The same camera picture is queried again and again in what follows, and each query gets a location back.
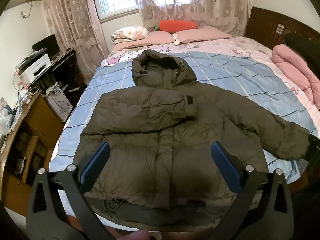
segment pink bed sheet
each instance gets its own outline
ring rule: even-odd
[[[304,59],[288,46],[280,44],[272,50],[272,61],[288,79],[304,91],[310,102],[320,109],[320,80]]]
[[[151,45],[134,49],[124,49],[112,52],[108,58],[101,62],[101,66],[111,66],[117,62],[128,61],[145,49],[153,49],[162,53],[181,53],[188,51],[202,51],[218,53],[236,57],[252,57],[254,60],[270,67],[284,84],[294,91],[297,99],[307,109],[312,118],[315,127],[320,131],[320,112],[316,106],[308,99],[303,90],[294,82],[289,80],[284,73],[272,62],[272,50],[256,42],[255,40],[245,37],[232,37],[230,39],[220,39],[215,41],[198,41],[180,44],[173,43]]]

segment desk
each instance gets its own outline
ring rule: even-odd
[[[20,118],[23,119],[17,122],[12,132],[8,134],[4,151],[0,155],[0,198],[4,206],[26,216],[35,173],[31,167],[37,155],[36,146],[39,143],[45,148],[45,155],[38,156],[42,160],[39,165],[48,168],[54,146],[62,133],[63,124],[39,92],[32,96],[28,105],[23,105]],[[23,132],[26,134],[26,145],[17,150],[20,134]],[[13,172],[14,160],[21,152],[26,160],[22,174],[16,175]]]
[[[60,82],[62,87],[66,86],[64,93],[71,105],[75,107],[86,88],[82,73],[77,65],[75,49],[71,49],[55,59],[55,61],[29,85],[31,88],[39,89],[41,93],[45,95],[46,90],[56,82]],[[73,89],[78,90],[68,93],[69,90]]]

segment red pillow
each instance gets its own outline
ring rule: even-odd
[[[197,24],[182,20],[162,20],[159,22],[159,28],[161,31],[176,33],[179,31],[196,29]]]

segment mattress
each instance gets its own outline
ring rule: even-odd
[[[159,52],[183,57],[194,70],[197,80],[241,94],[272,113],[296,122],[318,135],[320,114],[305,94],[271,62],[272,51],[253,40],[236,37],[226,40],[193,42],[175,46],[148,46]],[[72,163],[80,134],[90,120],[94,107],[103,93],[134,86],[131,76],[132,59],[144,49],[136,48],[112,53],[101,62],[87,89],[68,119],[49,164],[50,171],[63,170]],[[265,151],[269,170],[284,170],[288,183],[297,180],[305,169],[305,160],[284,161]],[[63,191],[60,192],[67,214],[73,211]],[[105,225],[133,230],[100,218]]]

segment sticker on headboard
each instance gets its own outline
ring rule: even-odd
[[[278,24],[278,28],[277,28],[277,30],[276,30],[276,33],[278,33],[279,35],[281,35],[282,32],[283,32],[283,29],[284,29],[284,26],[281,25],[281,24]]]

